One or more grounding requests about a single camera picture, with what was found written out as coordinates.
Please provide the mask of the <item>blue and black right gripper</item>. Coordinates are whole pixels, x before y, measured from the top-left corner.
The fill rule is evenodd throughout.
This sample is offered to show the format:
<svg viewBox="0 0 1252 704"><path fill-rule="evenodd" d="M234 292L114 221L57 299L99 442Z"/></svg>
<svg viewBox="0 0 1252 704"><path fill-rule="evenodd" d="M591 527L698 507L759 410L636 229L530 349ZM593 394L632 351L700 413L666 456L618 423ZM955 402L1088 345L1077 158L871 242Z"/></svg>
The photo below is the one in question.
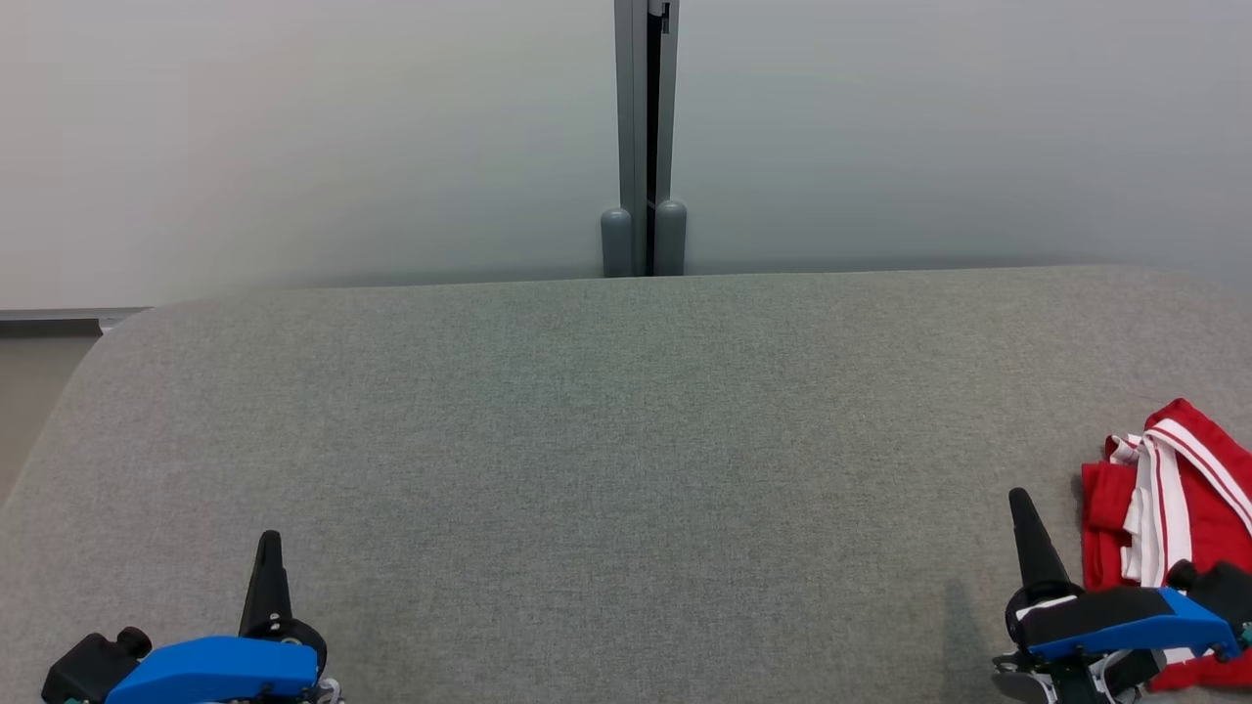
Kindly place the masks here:
<svg viewBox="0 0 1252 704"><path fill-rule="evenodd" d="M1237 658L1243 633L1172 588L1080 593L1029 492L1007 494L1024 598L1007 611L1013 651L993 660L993 686L1019 703L1122 703L1168 664L1168 651Z"/></svg>

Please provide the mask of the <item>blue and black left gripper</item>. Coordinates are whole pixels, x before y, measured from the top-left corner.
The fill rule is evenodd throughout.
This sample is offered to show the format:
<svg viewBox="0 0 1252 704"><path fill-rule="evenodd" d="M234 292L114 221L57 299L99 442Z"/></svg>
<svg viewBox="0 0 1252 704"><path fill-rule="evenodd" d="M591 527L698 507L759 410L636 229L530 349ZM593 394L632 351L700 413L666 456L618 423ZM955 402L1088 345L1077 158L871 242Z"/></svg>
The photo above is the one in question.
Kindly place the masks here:
<svg viewBox="0 0 1252 704"><path fill-rule="evenodd" d="M160 646L111 686L106 703L341 703L326 676L328 648L293 618L282 536L264 531L245 588L237 636Z"/></svg>

